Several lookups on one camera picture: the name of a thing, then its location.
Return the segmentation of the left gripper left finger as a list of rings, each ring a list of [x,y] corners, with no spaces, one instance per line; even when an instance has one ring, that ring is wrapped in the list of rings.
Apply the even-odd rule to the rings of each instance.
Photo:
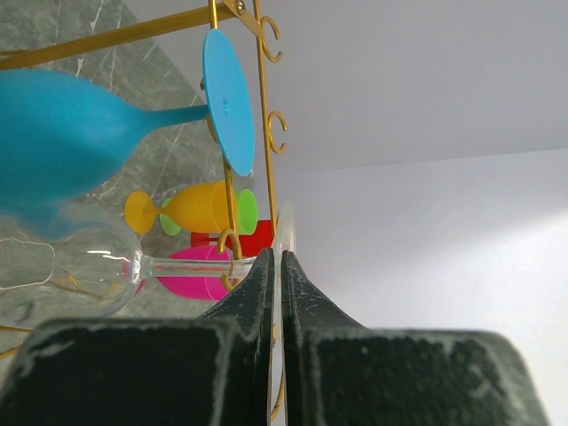
[[[274,254],[195,319],[56,319],[24,342],[4,425],[266,425]]]

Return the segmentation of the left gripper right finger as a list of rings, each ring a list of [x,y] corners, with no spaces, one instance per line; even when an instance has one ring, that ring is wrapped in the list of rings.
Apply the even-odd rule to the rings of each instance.
[[[546,425],[525,363],[502,335],[377,329],[281,258],[290,425]]]

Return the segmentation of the pink plastic wine glass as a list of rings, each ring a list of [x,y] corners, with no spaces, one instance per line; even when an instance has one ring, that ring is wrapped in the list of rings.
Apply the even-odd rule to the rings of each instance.
[[[135,295],[156,279],[174,296],[213,302],[229,293],[236,271],[232,252],[219,253],[211,245],[184,248],[166,258],[140,254],[137,262],[124,266],[124,275],[134,279]]]

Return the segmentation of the red plastic wine glass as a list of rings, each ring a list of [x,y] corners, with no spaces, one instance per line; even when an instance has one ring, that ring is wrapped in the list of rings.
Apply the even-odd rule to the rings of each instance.
[[[256,256],[261,249],[269,248],[273,239],[272,221],[270,219],[259,220],[252,234],[239,236],[242,255],[244,257]],[[211,245],[217,242],[217,236],[208,233],[191,233],[190,241],[192,247]]]

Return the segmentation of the orange plastic wine glass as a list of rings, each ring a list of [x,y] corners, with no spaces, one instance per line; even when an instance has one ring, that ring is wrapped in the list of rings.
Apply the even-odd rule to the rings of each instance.
[[[138,234],[148,233],[158,215],[197,233],[220,233],[230,226],[225,182],[190,185],[175,194],[164,207],[157,207],[143,191],[131,193],[124,204],[124,219]]]

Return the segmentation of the green plastic wine glass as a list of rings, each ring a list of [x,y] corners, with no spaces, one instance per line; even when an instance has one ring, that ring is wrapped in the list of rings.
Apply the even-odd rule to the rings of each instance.
[[[236,208],[236,224],[238,234],[250,235],[256,230],[256,225],[258,222],[258,207],[256,196],[249,189],[238,191],[235,196],[236,199],[234,207]],[[170,200],[171,198],[166,199],[162,203],[162,207],[167,205]],[[175,236],[182,230],[185,230],[177,226],[165,215],[158,215],[158,217],[162,230],[169,236]]]

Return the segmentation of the clear wine glass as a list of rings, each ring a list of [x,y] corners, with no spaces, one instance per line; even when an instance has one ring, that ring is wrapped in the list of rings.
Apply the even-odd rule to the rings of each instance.
[[[235,281],[255,262],[232,252]],[[124,266],[147,255],[118,217],[90,204],[67,202],[1,214],[1,329],[30,332],[54,318],[101,318],[135,295]]]

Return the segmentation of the blue plastic wine glass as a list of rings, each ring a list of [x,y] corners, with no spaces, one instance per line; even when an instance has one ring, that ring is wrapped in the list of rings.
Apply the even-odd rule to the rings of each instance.
[[[256,134],[240,59],[219,29],[206,34],[201,58],[205,104],[164,110],[133,106],[77,75],[2,71],[2,212],[54,236],[59,205],[102,185],[148,134],[205,119],[229,167],[247,176]]]

